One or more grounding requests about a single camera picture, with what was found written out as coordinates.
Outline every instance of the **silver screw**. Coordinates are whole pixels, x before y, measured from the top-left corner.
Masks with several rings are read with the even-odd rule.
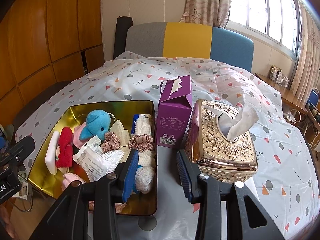
[[[108,179],[115,179],[117,177],[117,174],[115,174],[114,172],[108,173],[107,174],[107,178]]]
[[[209,178],[209,175],[206,174],[206,173],[200,173],[200,174],[199,174],[199,177],[200,177],[201,179],[208,179],[208,178]]]
[[[78,187],[80,185],[80,181],[79,180],[74,180],[73,182],[71,182],[71,186],[72,187]]]
[[[238,188],[242,188],[242,187],[244,187],[244,183],[242,181],[238,180],[238,181],[235,182],[235,186],[238,187]]]

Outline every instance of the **purple carton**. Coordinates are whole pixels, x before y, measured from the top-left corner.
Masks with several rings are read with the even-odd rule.
[[[159,100],[157,145],[179,149],[192,112],[191,78],[167,80]]]

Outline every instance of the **beige curtain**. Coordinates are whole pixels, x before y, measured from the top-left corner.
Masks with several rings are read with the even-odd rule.
[[[228,22],[231,0],[187,0],[180,22],[224,28]]]
[[[299,2],[301,11],[301,48],[299,61],[290,91],[303,104],[309,98],[311,89],[316,85],[320,64],[320,31],[305,7]]]

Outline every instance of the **scrunchie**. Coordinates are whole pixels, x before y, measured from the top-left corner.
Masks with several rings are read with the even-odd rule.
[[[148,134],[134,135],[129,141],[129,148],[136,148],[139,152],[154,150],[154,138]]]
[[[120,139],[114,132],[106,132],[104,138],[105,140],[101,144],[101,149],[104,153],[119,149]]]

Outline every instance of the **gold tin box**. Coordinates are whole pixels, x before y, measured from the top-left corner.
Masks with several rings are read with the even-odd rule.
[[[223,103],[197,100],[190,120],[186,141],[189,160],[197,163],[202,172],[217,180],[233,183],[245,181],[257,172],[258,163],[249,131],[233,142],[220,132],[218,116],[208,107],[223,111],[231,118],[238,109]]]
[[[52,134],[55,130],[61,132],[62,128],[68,126],[74,128],[85,122],[89,112],[102,109],[108,113],[112,113],[117,120],[120,120],[124,128],[131,131],[133,115],[134,114],[151,114],[155,116],[155,110],[152,101],[113,101],[90,103],[69,107],[65,113],[60,117],[58,122],[50,131],[49,135],[42,144],[40,151],[31,167],[28,180],[42,192],[57,199],[62,193],[61,184],[63,174],[58,171],[56,175],[52,175],[45,165],[44,159],[51,140]],[[70,171],[79,175],[82,179],[90,182],[86,172],[78,164],[73,162]],[[153,215],[157,209],[157,165],[155,168],[156,176],[152,190],[148,194],[131,195],[127,201],[127,205],[122,210],[123,215],[134,216],[149,216]]]

